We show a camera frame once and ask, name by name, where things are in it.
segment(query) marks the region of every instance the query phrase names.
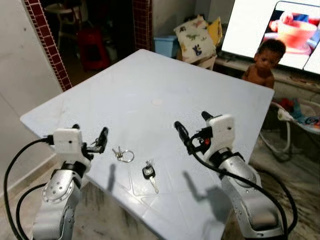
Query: patterned pillow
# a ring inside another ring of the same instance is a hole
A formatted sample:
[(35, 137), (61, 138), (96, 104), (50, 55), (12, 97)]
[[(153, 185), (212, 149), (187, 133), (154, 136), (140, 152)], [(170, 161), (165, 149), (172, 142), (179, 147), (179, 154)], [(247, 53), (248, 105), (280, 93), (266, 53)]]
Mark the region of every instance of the patterned pillow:
[(177, 26), (174, 31), (182, 51), (182, 60), (194, 63), (216, 54), (216, 48), (207, 30), (208, 24), (202, 16)]

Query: child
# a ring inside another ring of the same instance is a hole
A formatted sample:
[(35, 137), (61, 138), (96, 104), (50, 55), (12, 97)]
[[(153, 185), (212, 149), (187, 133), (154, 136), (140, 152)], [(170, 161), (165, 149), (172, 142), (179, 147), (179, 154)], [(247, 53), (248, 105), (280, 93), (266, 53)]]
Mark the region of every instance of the child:
[(273, 89), (275, 78), (271, 72), (286, 52), (286, 45), (276, 39), (264, 41), (254, 55), (255, 63), (249, 66), (243, 80)]

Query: red object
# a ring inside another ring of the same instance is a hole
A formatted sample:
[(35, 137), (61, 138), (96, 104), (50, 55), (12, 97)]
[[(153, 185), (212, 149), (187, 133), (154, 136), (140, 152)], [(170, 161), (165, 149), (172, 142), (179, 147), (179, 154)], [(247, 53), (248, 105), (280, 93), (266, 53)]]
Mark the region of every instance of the red object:
[(77, 33), (77, 40), (81, 64), (85, 71), (106, 69), (110, 66), (110, 60), (99, 29), (80, 30)]
[(205, 144), (205, 145), (209, 145), (209, 144), (210, 144), (210, 138), (206, 138), (206, 139), (204, 140), (204, 144)]
[(294, 101), (289, 100), (288, 98), (282, 98), (280, 102), (278, 102), (286, 111), (292, 113), (294, 111)]
[(309, 23), (313, 24), (315, 26), (318, 26), (320, 23), (320, 18), (319, 17), (310, 17), (309, 16)]
[(317, 30), (315, 25), (303, 21), (278, 23), (278, 39), (289, 48), (301, 48)]

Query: pillow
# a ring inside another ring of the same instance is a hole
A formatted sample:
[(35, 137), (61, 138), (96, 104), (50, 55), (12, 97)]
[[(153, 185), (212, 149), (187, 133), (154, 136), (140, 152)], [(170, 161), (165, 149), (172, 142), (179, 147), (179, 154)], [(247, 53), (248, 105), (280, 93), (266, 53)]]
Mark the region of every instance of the pillow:
[(216, 54), (213, 40), (208, 33), (208, 24), (202, 16), (177, 26), (174, 31), (182, 51), (182, 60), (194, 63)]
[(222, 27), (220, 17), (218, 17), (210, 26), (208, 26), (208, 32), (213, 41), (213, 44), (217, 46), (222, 39)]

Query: red cup on screen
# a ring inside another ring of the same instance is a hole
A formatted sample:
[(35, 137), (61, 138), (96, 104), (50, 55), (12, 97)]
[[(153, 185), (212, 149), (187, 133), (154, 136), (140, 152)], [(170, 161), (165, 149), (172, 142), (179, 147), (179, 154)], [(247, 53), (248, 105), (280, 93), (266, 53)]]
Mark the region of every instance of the red cup on screen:
[(304, 21), (292, 21), (289, 24), (278, 23), (278, 39), (287, 47), (301, 48), (313, 36), (317, 27)]
[(309, 23), (318, 26), (320, 23), (320, 18), (319, 17), (311, 17), (309, 16)]

